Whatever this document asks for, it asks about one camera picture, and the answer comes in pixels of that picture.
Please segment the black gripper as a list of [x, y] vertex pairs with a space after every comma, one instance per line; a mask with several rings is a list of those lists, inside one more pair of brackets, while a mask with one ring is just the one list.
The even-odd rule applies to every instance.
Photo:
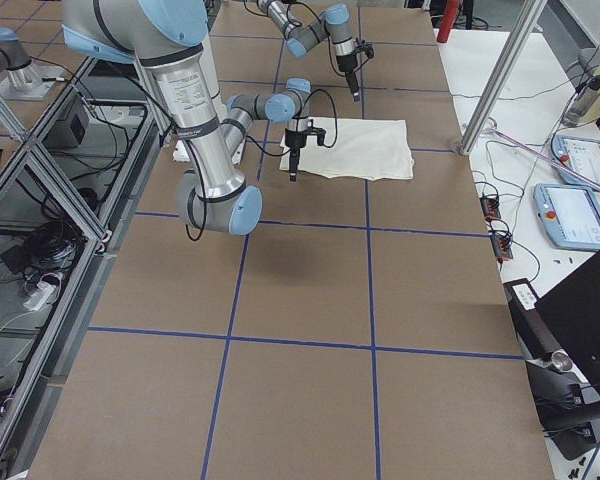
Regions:
[[309, 136], [317, 137], [317, 144], [323, 146], [326, 130], [316, 127], [310, 117], [291, 118], [285, 128], [284, 142], [289, 150], [288, 172], [289, 180], [296, 182], [300, 163], [300, 150], [307, 144]]
[[338, 71], [345, 79], [354, 102], [360, 101], [360, 86], [357, 75], [358, 56], [363, 54], [367, 59], [374, 57], [373, 45], [365, 40], [350, 38], [333, 44]]

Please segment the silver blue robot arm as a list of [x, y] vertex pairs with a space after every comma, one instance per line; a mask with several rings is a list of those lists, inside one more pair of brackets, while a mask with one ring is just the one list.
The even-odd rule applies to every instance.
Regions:
[[247, 235], [257, 226], [262, 194], [248, 185], [232, 161], [255, 120], [304, 121], [311, 84], [288, 80], [284, 92], [238, 95], [218, 116], [208, 84], [213, 75], [201, 64], [208, 35], [201, 1], [65, 1], [67, 46], [85, 56], [135, 65], [156, 81], [167, 118], [173, 123], [194, 169], [181, 178], [181, 220], [200, 231]]
[[[245, 10], [256, 16], [268, 18], [282, 34], [291, 55], [300, 59], [318, 45], [326, 42], [329, 63], [334, 74], [343, 78], [354, 102], [361, 100], [358, 72], [375, 52], [373, 44], [354, 35], [348, 7], [338, 3], [317, 14], [302, 1], [254, 1], [259, 12], [251, 10], [244, 1]], [[292, 13], [293, 5], [301, 5], [314, 17], [307, 24]]]

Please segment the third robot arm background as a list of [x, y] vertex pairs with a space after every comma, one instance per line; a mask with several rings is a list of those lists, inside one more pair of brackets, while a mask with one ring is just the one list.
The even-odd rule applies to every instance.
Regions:
[[8, 100], [41, 101], [52, 83], [44, 81], [45, 69], [40, 67], [25, 50], [16, 33], [0, 27], [0, 95]]

